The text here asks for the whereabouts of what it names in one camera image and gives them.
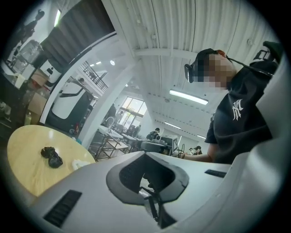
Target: round wooden table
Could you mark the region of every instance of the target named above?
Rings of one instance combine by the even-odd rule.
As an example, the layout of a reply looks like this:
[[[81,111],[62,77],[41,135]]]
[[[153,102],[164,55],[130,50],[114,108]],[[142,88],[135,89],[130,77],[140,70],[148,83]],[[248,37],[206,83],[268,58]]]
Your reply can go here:
[[[49,166],[48,159],[40,154],[44,147],[55,148],[63,159],[60,167]],[[14,131],[8,141],[7,155],[18,181],[35,196],[70,175],[74,171],[73,160],[95,163],[92,155],[72,138],[37,125],[23,126]]]

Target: black t-shirt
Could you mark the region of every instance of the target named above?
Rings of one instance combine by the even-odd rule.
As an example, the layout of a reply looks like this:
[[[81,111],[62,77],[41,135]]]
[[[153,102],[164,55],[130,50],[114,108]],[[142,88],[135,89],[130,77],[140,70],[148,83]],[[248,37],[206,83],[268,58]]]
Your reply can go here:
[[[275,73],[277,64],[260,61],[252,67]],[[232,79],[228,94],[213,115],[205,142],[218,144],[214,162],[232,164],[238,154],[249,152],[260,142],[271,139],[271,133],[256,107],[270,78],[257,71],[242,68]]]
[[[146,138],[147,139],[150,139],[150,140],[153,140],[153,139],[156,139],[156,137],[158,136],[159,134],[156,132],[156,131],[152,131],[152,132],[150,132],[147,136],[146,136]]]

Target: black curtain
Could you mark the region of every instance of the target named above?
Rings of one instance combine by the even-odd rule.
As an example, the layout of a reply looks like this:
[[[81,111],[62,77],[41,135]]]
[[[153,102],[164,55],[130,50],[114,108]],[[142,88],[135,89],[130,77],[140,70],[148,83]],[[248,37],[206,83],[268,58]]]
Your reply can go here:
[[[66,69],[85,48],[114,31],[101,0],[82,0],[60,19],[41,45],[48,58]]]

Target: white logo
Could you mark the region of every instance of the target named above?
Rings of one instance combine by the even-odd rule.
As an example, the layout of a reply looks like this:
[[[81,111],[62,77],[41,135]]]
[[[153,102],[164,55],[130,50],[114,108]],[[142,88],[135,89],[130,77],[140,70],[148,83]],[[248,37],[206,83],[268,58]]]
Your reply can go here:
[[[241,107],[241,99],[233,103],[233,106],[232,106],[233,116],[234,116],[233,120],[236,119],[238,121],[238,117],[241,117],[240,111],[243,109],[244,108]]]

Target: black slot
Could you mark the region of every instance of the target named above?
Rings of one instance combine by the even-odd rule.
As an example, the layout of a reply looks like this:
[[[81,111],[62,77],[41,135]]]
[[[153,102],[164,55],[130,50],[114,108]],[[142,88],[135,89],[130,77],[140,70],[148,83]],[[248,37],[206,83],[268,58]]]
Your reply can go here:
[[[44,216],[44,219],[56,227],[61,227],[78,202],[82,193],[69,190],[54,207]]]
[[[214,170],[207,170],[205,173],[220,178],[224,178],[226,176],[226,172],[219,172]]]

